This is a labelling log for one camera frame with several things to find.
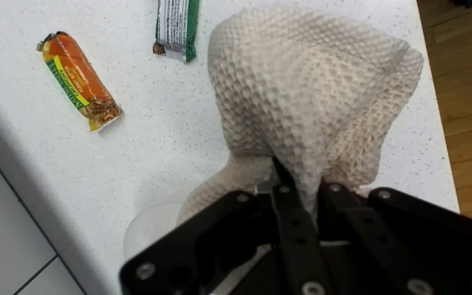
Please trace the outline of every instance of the packaged snack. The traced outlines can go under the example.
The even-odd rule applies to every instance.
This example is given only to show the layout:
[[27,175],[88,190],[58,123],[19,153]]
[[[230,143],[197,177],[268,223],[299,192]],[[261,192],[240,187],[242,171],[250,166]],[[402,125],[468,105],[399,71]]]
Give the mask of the packaged snack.
[[122,110],[68,33],[50,35],[38,51],[74,107],[89,118],[91,131],[99,131],[120,116]]
[[199,0],[158,0],[155,54],[176,53],[186,62],[197,57],[194,41],[199,26]]

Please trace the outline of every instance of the screw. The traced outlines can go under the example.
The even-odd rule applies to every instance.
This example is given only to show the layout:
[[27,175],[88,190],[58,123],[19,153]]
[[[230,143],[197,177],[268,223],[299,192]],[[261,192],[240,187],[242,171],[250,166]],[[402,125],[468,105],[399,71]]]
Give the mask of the screw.
[[340,192],[340,190],[342,190],[342,185],[340,185],[340,184],[332,184],[332,185],[330,185],[330,190]]
[[247,203],[247,202],[250,200],[250,197],[247,197],[247,195],[238,195],[237,200],[238,200],[240,203]]
[[155,275],[156,272],[156,266],[151,264],[151,262],[147,262],[147,264],[142,264],[138,269],[137,269],[137,275],[140,280],[148,280]]
[[414,293],[414,295],[433,295],[433,287],[422,280],[422,279],[410,279],[407,282],[407,289]]
[[389,192],[389,190],[381,190],[379,195],[381,195],[384,200],[389,200],[389,198],[391,198],[391,192]]
[[304,295],[325,295],[325,289],[320,282],[306,282],[302,287]]
[[288,185],[281,187],[281,194],[289,194],[289,192],[291,192],[291,189]]

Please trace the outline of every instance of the beige waffle-knit cloth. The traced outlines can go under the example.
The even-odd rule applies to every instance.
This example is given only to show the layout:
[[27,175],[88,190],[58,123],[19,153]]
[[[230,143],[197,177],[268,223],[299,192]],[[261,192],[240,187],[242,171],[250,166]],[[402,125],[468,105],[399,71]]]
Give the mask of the beige waffle-knit cloth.
[[181,221],[232,190],[253,192],[273,175],[273,156],[312,213],[322,179],[371,184],[422,66],[407,41],[330,13],[265,7],[224,21],[209,72],[232,156],[191,194]]

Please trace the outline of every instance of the cloth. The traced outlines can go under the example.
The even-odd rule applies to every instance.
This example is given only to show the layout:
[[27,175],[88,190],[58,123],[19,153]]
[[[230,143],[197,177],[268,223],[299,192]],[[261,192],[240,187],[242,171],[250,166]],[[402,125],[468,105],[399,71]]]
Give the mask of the cloth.
[[224,21],[210,38],[209,72],[232,156],[179,220],[232,190],[255,192],[273,175],[274,156],[310,213],[322,179],[371,184],[422,66],[407,41],[330,13],[265,7]]

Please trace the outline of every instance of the white table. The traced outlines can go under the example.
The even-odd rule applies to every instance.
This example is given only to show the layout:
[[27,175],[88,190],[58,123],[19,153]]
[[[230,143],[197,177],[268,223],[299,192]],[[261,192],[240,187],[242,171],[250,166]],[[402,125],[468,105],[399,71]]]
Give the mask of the white table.
[[[201,2],[199,57],[184,66],[151,53],[156,0],[0,0],[0,166],[89,293],[120,292],[124,236],[137,213],[183,202],[229,156],[209,36],[258,2]],[[427,56],[415,0],[284,2],[366,21]],[[102,133],[88,131],[35,49],[58,30],[79,41],[125,110]],[[384,144],[376,185],[458,210],[428,64]]]

